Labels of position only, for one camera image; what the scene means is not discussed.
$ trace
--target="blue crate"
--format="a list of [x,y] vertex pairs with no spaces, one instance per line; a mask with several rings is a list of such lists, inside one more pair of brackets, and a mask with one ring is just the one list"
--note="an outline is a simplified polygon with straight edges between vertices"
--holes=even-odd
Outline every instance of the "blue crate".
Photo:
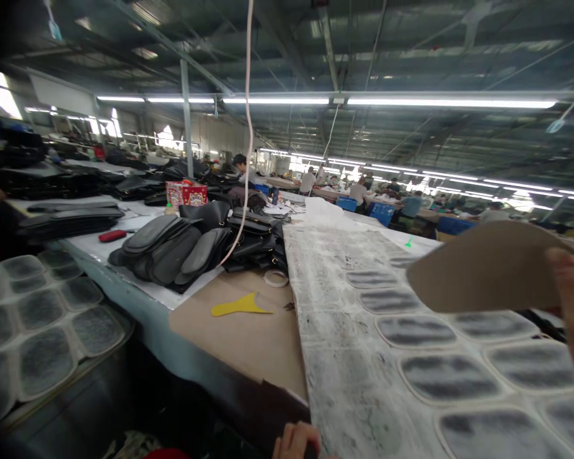
[[345,198],[345,197],[341,196],[336,201],[336,205],[338,207],[342,207],[343,209],[348,210],[350,212],[354,212],[355,209],[357,208],[357,201],[354,199],[351,199],[351,198]]

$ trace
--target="stack of leather pieces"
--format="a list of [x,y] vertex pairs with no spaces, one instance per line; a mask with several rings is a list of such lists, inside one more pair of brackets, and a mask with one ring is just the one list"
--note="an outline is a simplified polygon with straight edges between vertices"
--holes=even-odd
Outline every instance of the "stack of leather pieces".
[[46,212],[19,223],[18,234],[30,244],[108,231],[124,215],[115,203],[42,204],[28,210]]

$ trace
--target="worker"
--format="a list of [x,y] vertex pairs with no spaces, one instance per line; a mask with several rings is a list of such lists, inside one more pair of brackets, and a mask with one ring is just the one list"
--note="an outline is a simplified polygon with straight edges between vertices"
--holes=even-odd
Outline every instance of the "worker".
[[323,169],[323,165],[319,166],[319,170],[317,171],[317,180],[315,181],[316,185],[323,185],[325,183],[325,175],[327,172]]
[[372,172],[368,172],[365,175],[365,188],[370,191],[370,188],[372,188],[372,183],[374,182],[374,177],[372,176]]
[[308,168],[308,172],[302,175],[302,182],[300,183],[300,194],[309,194],[313,189],[314,184],[314,169]]
[[351,186],[351,191],[349,192],[349,198],[357,201],[357,207],[355,208],[356,214],[363,214],[365,209],[365,196],[368,190],[365,188],[365,177],[361,177],[356,184]]
[[414,219],[419,213],[419,210],[421,210],[421,205],[423,204],[423,198],[421,196],[423,196],[423,192],[421,190],[417,190],[413,196],[407,196],[401,201],[396,202],[396,204],[401,204],[404,207],[394,214],[391,221],[398,223],[400,221],[400,217]]
[[502,203],[499,201],[493,201],[492,203],[489,203],[489,208],[486,211],[469,218],[471,221],[480,221],[481,223],[509,219],[510,216],[506,212],[502,211]]

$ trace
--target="support column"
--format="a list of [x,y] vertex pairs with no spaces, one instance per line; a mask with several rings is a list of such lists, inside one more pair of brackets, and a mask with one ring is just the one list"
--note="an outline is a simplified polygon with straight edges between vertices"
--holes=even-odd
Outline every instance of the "support column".
[[189,111],[189,75],[187,62],[180,60],[180,82],[183,92],[183,118],[185,120],[185,148],[187,151],[187,172],[193,178],[193,153],[191,150],[191,112]]

